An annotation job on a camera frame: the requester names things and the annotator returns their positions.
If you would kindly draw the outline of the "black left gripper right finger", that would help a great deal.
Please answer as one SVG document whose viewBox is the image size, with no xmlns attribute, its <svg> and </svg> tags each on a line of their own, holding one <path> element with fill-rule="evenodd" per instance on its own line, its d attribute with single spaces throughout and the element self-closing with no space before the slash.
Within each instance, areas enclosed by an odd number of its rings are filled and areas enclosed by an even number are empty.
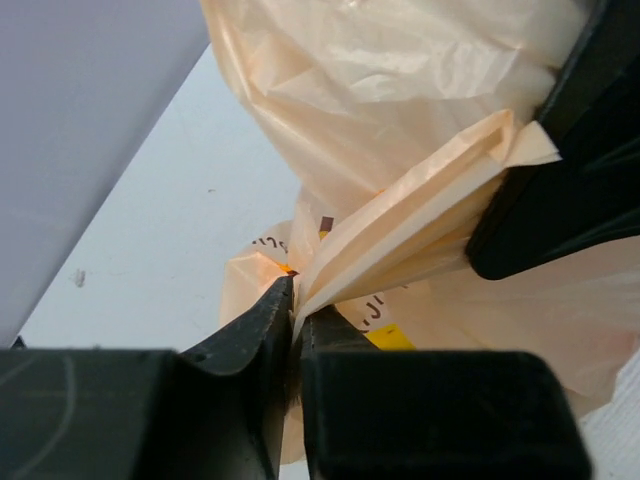
<svg viewBox="0 0 640 480">
<path fill-rule="evenodd" d="M 563 390 L 521 351 L 377 348 L 336 309 L 301 330 L 314 479 L 588 479 Z"/>
</svg>

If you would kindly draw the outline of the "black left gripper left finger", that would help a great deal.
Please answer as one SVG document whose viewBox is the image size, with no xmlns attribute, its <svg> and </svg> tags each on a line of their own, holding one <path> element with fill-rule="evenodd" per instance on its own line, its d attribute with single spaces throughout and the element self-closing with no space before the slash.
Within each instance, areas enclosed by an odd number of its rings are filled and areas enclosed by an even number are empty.
<svg viewBox="0 0 640 480">
<path fill-rule="evenodd" d="M 274 479 L 293 281 L 184 352 L 6 349 L 5 479 Z"/>
</svg>

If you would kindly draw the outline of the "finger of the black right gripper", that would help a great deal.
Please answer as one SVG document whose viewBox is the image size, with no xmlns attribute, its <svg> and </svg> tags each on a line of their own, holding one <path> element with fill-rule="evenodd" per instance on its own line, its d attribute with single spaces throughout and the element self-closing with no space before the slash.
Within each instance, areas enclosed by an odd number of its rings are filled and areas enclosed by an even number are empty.
<svg viewBox="0 0 640 480">
<path fill-rule="evenodd" d="M 465 249 L 484 279 L 638 235 L 638 2 L 596 2 L 536 119 L 561 158 L 510 169 Z"/>
</svg>

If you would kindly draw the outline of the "banana print plastic bag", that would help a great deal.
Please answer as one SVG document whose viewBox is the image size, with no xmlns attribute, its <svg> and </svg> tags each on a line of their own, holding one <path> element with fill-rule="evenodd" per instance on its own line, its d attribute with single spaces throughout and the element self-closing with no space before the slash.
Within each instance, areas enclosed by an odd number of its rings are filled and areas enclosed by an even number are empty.
<svg viewBox="0 0 640 480">
<path fill-rule="evenodd" d="M 336 305 L 417 347 L 540 355 L 585 415 L 636 352 L 639 244 L 511 280 L 467 241 L 512 167 L 561 167 L 535 110 L 592 1 L 206 1 L 222 76 L 302 187 L 292 220 L 230 259 L 220 321 L 294 277 L 296 318 Z"/>
</svg>

